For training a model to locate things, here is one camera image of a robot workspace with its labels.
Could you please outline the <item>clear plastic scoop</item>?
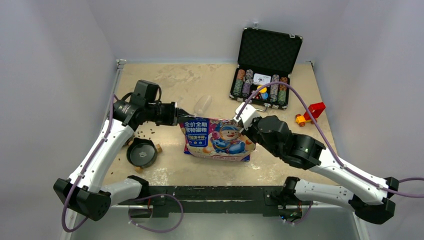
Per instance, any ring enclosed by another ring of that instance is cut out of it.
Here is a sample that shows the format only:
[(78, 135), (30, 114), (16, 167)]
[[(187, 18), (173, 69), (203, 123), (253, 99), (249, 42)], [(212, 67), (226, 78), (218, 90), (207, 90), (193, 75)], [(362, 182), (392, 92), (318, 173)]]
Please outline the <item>clear plastic scoop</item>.
[(194, 115), (197, 117), (204, 116), (212, 103), (212, 99), (213, 98), (211, 95), (203, 95), (200, 97), (200, 99), (194, 105)]

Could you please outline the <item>pet food bag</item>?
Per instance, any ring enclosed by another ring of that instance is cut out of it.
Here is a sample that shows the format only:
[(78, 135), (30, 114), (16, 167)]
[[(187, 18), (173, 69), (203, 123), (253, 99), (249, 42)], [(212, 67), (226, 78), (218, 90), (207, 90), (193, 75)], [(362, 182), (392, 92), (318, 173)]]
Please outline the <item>pet food bag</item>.
[(185, 137), (184, 153), (197, 158), (249, 162), (256, 144), (242, 135), (232, 119), (196, 117), (179, 124)]

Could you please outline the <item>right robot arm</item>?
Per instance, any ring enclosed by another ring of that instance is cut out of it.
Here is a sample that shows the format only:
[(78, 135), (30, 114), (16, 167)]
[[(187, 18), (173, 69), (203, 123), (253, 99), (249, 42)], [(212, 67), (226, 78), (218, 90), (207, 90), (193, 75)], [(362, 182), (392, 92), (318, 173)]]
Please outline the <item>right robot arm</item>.
[(287, 177), (280, 191), (284, 202), (327, 203), (351, 210), (360, 219), (376, 225), (394, 216), (396, 204), (390, 199), (390, 191), (398, 189), (397, 179), (377, 177), (342, 159), (336, 160), (322, 142), (309, 135), (293, 133), (287, 123), (275, 115), (254, 114), (241, 117), (240, 122), (242, 134), (274, 157), (293, 168), (317, 173), (336, 183), (328, 185)]

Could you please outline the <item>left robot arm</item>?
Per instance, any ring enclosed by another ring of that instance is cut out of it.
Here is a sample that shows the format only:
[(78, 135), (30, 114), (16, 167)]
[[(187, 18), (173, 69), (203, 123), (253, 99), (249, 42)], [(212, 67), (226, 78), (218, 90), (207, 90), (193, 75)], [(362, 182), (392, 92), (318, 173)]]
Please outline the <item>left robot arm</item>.
[(58, 178), (53, 185), (63, 203), (63, 222), (67, 210), (98, 221), (113, 205), (127, 200), (138, 205), (148, 201), (148, 182), (140, 177), (132, 175), (112, 186), (102, 183), (120, 149), (140, 125), (152, 122), (157, 126), (176, 126), (194, 119), (176, 102), (161, 102), (161, 95), (158, 84), (138, 80), (132, 92), (111, 103), (104, 127), (84, 160), (68, 178)]

